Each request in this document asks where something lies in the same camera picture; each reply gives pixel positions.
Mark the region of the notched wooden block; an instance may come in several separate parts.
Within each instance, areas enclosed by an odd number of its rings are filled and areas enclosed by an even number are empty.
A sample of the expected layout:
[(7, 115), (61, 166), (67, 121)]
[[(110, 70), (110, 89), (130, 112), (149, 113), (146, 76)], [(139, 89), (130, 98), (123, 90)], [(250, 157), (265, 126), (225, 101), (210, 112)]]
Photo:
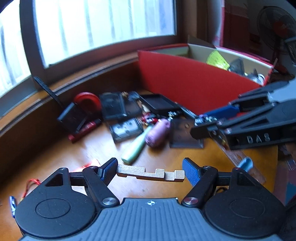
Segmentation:
[(154, 172), (147, 172), (144, 167), (118, 165), (116, 173), (120, 177), (132, 176), (141, 180), (165, 182), (183, 182), (185, 180), (184, 170), (169, 172), (165, 169), (155, 169)]

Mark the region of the smoky plastic case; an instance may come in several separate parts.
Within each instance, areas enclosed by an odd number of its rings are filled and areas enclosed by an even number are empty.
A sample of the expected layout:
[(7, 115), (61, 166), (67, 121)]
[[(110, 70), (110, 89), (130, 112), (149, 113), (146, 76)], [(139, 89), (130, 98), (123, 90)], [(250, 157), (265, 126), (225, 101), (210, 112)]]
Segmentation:
[(171, 120), (169, 133), (170, 148), (203, 149), (203, 140), (196, 140), (190, 134), (193, 126), (193, 119), (175, 118)]
[(99, 99), (105, 121), (121, 120), (127, 116), (121, 92), (106, 92)]
[(131, 118), (124, 122), (110, 125), (109, 130), (115, 143), (137, 137), (144, 131), (142, 124), (137, 118)]
[(136, 91), (122, 92), (123, 101), (125, 104), (125, 112), (127, 116), (136, 117), (142, 114), (142, 109), (138, 105), (139, 94)]

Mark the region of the smoky plastic case front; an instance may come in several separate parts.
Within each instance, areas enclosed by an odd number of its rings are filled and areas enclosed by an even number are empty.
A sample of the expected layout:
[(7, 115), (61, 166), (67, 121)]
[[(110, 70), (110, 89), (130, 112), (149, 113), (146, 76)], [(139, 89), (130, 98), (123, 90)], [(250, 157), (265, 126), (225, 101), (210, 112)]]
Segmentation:
[(203, 140), (196, 140), (190, 134), (193, 126), (193, 119), (175, 118), (171, 120), (169, 133), (170, 148), (203, 149)]

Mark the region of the smoky plastic case flat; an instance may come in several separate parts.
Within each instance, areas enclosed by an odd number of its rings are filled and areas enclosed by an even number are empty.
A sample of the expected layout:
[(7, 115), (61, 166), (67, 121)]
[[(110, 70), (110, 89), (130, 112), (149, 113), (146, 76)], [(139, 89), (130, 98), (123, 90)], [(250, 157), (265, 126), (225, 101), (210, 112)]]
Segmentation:
[(142, 124), (137, 118), (131, 118), (124, 122), (110, 125), (109, 130), (115, 143), (137, 137), (144, 131)]

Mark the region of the pink plush roll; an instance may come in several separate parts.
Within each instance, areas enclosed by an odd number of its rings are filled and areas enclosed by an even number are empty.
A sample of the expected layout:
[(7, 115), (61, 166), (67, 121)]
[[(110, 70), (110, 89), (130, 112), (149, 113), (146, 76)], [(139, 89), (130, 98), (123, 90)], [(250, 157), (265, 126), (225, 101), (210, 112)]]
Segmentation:
[(171, 123), (169, 120), (160, 119), (148, 132), (145, 137), (146, 144), (151, 148), (160, 146), (170, 131)]

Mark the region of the dark square plastic case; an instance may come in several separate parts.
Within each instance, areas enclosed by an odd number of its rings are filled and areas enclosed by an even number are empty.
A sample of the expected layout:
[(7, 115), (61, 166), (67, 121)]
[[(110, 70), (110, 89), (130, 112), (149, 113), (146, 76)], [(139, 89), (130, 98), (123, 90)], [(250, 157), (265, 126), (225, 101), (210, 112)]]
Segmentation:
[(86, 123), (87, 119), (87, 113), (83, 111), (78, 104), (71, 102), (57, 118), (57, 121), (71, 134), (77, 134)]

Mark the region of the small red toy figure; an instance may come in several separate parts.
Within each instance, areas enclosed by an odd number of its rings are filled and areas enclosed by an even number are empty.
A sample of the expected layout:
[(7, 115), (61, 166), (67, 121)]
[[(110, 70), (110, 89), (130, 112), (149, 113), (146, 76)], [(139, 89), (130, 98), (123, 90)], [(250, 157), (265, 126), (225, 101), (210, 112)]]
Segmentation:
[(159, 119), (154, 114), (145, 114), (143, 115), (140, 120), (146, 126), (156, 124)]

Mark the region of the red tape roll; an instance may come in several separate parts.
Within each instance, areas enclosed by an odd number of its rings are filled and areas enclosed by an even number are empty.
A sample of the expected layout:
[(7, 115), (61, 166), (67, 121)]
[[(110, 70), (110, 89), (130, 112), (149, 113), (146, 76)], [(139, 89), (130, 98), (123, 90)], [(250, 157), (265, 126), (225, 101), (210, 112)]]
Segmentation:
[(88, 113), (101, 111), (101, 102), (98, 96), (91, 92), (81, 92), (77, 94), (73, 102)]

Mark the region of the smoky plastic case behind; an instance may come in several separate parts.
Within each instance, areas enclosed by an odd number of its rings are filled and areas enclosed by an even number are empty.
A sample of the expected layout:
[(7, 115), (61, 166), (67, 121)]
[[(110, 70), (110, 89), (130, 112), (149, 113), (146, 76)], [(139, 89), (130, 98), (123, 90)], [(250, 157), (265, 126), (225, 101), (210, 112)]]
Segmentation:
[(125, 104), (125, 112), (127, 116), (136, 117), (142, 114), (142, 109), (138, 105), (139, 94), (136, 91), (122, 92), (123, 101)]

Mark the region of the black open tray box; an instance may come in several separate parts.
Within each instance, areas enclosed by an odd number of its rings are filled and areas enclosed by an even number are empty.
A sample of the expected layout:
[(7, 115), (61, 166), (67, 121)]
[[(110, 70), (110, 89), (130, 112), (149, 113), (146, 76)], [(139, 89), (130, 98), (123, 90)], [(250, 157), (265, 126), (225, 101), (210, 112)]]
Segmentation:
[(154, 114), (167, 114), (180, 110), (175, 102), (161, 94), (140, 95), (139, 100)]

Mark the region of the red cardboard box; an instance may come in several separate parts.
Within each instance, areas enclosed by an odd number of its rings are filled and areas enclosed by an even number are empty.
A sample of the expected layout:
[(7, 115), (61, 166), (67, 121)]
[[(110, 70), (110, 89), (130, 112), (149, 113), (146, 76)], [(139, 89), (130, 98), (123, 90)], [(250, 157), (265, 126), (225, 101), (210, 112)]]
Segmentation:
[[(262, 83), (206, 63), (218, 51), (228, 62), (241, 58), (244, 70), (264, 76)], [(186, 44), (159, 46), (138, 51), (144, 89), (159, 93), (196, 114), (227, 105), (240, 94), (266, 85), (273, 65), (260, 57), (189, 37)]]

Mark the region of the yellow green shuttlecock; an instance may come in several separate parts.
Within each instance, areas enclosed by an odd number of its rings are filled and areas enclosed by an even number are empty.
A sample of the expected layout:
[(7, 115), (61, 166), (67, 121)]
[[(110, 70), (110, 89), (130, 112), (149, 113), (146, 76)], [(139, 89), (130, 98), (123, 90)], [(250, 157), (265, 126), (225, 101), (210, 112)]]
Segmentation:
[(217, 50), (214, 50), (210, 53), (206, 63), (208, 65), (224, 70), (228, 70), (230, 68), (230, 64), (223, 58), (223, 56)]

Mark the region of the black standing fan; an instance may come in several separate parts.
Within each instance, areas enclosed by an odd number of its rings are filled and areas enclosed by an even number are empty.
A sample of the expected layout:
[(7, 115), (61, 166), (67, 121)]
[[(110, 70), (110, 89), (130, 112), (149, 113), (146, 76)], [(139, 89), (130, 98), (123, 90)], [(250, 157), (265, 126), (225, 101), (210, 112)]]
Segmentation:
[(273, 62), (288, 54), (285, 40), (295, 37), (295, 19), (278, 6), (264, 6), (257, 16), (257, 30), (262, 41), (273, 51)]

